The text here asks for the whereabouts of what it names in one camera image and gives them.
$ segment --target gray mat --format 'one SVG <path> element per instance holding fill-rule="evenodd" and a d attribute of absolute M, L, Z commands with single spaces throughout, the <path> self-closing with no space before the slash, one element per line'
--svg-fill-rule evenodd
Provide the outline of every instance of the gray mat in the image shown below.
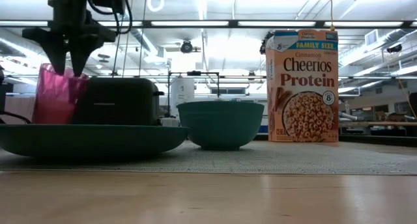
<path fill-rule="evenodd" d="M 417 153 L 414 153 L 417 149 L 406 154 L 401 153 L 401 150 L 398 153 L 385 153 L 375 150 L 375 147 L 368 150 L 365 146 L 359 149 L 361 144 L 329 147 L 252 142 L 239 151 L 212 152 L 201 150 L 192 143 L 184 143 L 155 158 L 113 163 L 42 161 L 0 150 L 0 170 L 417 175 Z"/>

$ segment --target teal bowl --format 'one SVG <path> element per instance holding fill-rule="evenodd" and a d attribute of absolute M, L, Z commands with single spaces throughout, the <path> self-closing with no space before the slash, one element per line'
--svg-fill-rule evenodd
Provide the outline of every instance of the teal bowl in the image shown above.
<path fill-rule="evenodd" d="M 238 150 L 257 135 L 264 106 L 248 102 L 204 101 L 179 104 L 188 139 L 205 150 Z"/>

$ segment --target wooden table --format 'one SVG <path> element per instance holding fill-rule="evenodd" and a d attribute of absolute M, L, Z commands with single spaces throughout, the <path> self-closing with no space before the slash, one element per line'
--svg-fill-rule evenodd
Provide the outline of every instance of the wooden table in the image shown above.
<path fill-rule="evenodd" d="M 1 224 L 417 220 L 415 176 L 0 173 Z"/>

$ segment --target cheerios protein box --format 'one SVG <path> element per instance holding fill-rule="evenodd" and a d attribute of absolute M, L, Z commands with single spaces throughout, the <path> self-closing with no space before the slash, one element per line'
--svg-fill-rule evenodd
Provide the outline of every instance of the cheerios protein box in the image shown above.
<path fill-rule="evenodd" d="M 337 32 L 276 31 L 266 74 L 270 141 L 338 141 Z"/>

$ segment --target green bowl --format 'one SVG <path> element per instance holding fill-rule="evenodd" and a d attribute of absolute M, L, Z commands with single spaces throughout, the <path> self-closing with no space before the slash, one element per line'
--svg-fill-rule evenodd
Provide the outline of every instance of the green bowl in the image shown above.
<path fill-rule="evenodd" d="M 0 125 L 0 147 L 35 158 L 138 158 L 172 150 L 187 134 L 163 126 Z"/>
<path fill-rule="evenodd" d="M 259 131 L 264 106 L 248 102 L 204 101 L 179 104 L 188 138 L 205 150 L 238 150 Z"/>

